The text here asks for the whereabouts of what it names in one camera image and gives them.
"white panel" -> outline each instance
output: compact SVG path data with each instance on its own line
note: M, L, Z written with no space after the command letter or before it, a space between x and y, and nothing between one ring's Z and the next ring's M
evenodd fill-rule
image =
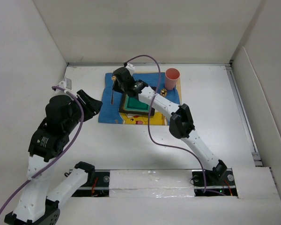
M110 197L194 197L191 170L112 170Z
M272 168L281 197L281 137L244 47L232 66L261 159Z
M69 62L228 63L260 0L34 2Z
M245 48L281 136L281 0L266 2Z
M181 74L182 101L189 105L196 130L211 151L228 167L254 167L225 67L189 64L161 65L161 70L175 67ZM73 90L83 89L101 99L104 75L118 67L68 67ZM155 65L136 66L137 72L156 71ZM151 126L158 142L187 146L172 137L168 126ZM98 123L95 117L82 126L73 149L59 166L63 172L81 159L97 169L198 169L197 160L187 152L154 145L144 125L129 126Z
M279 198L72 198L60 224L281 225Z
M233 167L233 175L239 198L261 199L279 197L272 174L267 167Z
M257 7L257 9L256 9L256 11L255 11L255 13L254 13L254 15L253 15L253 17L252 17L248 27L247 27L247 29L244 32L244 35L243 35L242 39L238 43L238 46L237 46L235 52L233 53L233 56L232 56L231 60L235 59L237 53L239 52L239 49L241 47L243 47L243 45L247 42L247 40L248 40L252 30L254 29L254 26L255 26L255 24L256 24L259 16L260 16L260 13L262 12L262 10L264 8L266 2L267 2L267 0L261 0L259 6Z
M0 207L26 179L31 136L65 68L33 2L0 0Z

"pink cup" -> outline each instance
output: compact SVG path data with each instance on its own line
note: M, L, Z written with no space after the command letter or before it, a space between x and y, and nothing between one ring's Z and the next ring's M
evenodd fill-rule
M180 73L175 68L170 68L165 71L165 88L166 90L172 90L176 86L176 83L180 77Z

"white wall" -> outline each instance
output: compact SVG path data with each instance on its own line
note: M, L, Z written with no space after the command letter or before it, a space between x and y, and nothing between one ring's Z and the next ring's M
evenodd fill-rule
M34 2L67 62L228 63L260 0Z
M31 136L65 69L33 2L0 0L0 205L11 194L8 187L16 189L25 179ZM9 181L14 176L17 183Z
M281 0L264 7L232 64L264 165L281 196Z

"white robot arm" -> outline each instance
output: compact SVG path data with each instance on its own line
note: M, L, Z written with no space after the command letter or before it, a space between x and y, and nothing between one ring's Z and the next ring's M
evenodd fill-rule
M151 104L169 121L170 133L186 143L200 159L209 184L222 179L227 167L204 144L193 124L192 115L186 104L178 105L156 94L145 82L135 81L132 77L134 66L127 64L114 71L116 81L113 90L126 93L139 101ZM60 83L65 88L68 81ZM75 96L83 107L84 121L97 115L102 102L89 97L80 90ZM72 173L53 191L48 192L55 164L35 178L37 172L58 157L69 142L69 134L78 124L81 111L70 97L54 96L46 106L46 118L32 136L29 146L29 166L27 178L31 180L24 188L16 209L5 216L4 222L10 225L54 225L60 214L60 208L83 184L91 183L95 176L93 165L80 162Z
M59 83L68 87L69 80ZM64 147L69 142L69 135L80 120L87 121L97 115L102 102L89 97L83 90L77 96L56 95L46 106L46 118L33 134L28 152L29 165L27 179L30 182L24 187L19 203L13 212L5 216L4 222L10 225L53 225L59 218L60 208L83 184L92 183L95 177L93 165L79 162L72 173L52 192L48 192L51 177Z
M198 135L188 105L173 103L156 94L142 80L135 81L132 77L134 70L132 64L124 65L124 67L115 70L113 75L116 77L116 81L114 82L113 90L126 93L129 97L136 98L147 105L151 104L152 98L156 95L152 107L160 111L170 121L170 133L175 138L186 143L200 159L206 170L208 183L217 183L222 179L227 167L223 161L210 151Z
M141 93L138 94L139 101L150 105L154 94L155 91L151 87L145 87L141 90ZM152 107L161 112L170 123L172 114L180 109L178 104L167 100L159 94L156 95ZM182 137L181 140L191 148L206 170L212 171L213 168L218 165L219 158L205 145L196 130L192 130L189 137Z

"red wire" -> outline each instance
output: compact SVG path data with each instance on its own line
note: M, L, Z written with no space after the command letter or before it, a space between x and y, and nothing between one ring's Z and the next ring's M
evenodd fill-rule
M93 196L93 194L95 192L94 188L96 187L97 181L98 181L98 178L95 179L95 183L92 186L92 194L91 194L91 196Z
M228 185L228 187L229 187L230 195L233 196L232 191L231 191L231 188L230 188L230 185L228 184L228 182L227 182L226 180L224 180L224 182L225 182L225 183Z

